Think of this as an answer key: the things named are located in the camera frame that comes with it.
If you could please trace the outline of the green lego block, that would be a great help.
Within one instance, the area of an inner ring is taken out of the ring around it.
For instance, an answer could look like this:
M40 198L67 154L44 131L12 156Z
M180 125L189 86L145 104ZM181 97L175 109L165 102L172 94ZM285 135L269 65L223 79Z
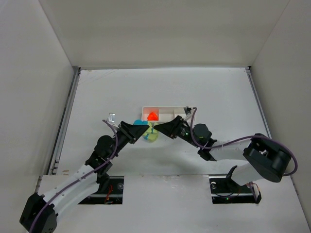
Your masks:
M147 136L147 135L157 135L158 132L157 130L154 129L154 123L147 121L147 125L149 126L149 128L146 130L146 132L143 134L143 136Z
M158 133L148 133L146 138L147 138L148 142L153 143L153 142L155 142L157 140Z

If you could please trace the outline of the orange round lego piece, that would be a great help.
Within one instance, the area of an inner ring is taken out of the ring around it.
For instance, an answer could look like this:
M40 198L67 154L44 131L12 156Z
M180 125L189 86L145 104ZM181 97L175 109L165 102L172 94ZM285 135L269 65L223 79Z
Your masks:
M147 120L148 120L148 121L159 121L159 117L158 117L157 113L151 112L151 113L147 116Z

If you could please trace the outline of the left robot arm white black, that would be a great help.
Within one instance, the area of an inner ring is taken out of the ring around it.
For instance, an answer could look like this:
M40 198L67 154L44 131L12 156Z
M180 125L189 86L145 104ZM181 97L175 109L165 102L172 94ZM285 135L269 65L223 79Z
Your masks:
M127 145L134 144L149 125L132 125L121 121L117 128L108 125L113 136L101 136L85 163L64 182L44 194L31 194L20 217L20 224L29 233L52 233L66 211L89 195L106 186L111 160Z

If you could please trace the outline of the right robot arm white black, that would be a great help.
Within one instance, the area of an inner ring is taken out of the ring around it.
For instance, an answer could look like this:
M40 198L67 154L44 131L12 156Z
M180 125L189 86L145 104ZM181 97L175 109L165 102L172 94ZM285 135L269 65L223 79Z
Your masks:
M243 166L233 165L226 175L238 185L260 179L278 183L292 158L287 149L260 133L226 146L223 142L212 139L212 133L205 124L191 126L181 116L155 125L154 129L171 139L179 137L197 147L197 153L205 161L246 161Z

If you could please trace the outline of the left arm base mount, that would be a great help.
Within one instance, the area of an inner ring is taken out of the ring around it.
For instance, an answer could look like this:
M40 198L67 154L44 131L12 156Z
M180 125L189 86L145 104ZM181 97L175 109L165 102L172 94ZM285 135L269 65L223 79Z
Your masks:
M83 199L80 205L121 205L123 202L124 176L110 176L98 191Z

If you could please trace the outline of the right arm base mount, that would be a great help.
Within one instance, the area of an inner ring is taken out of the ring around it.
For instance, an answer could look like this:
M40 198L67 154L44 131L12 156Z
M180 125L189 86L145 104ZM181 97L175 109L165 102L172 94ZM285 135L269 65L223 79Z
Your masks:
M213 204L259 204L261 202L261 191L256 183L239 185L231 179L236 168L237 166L233 166L227 174L209 176Z

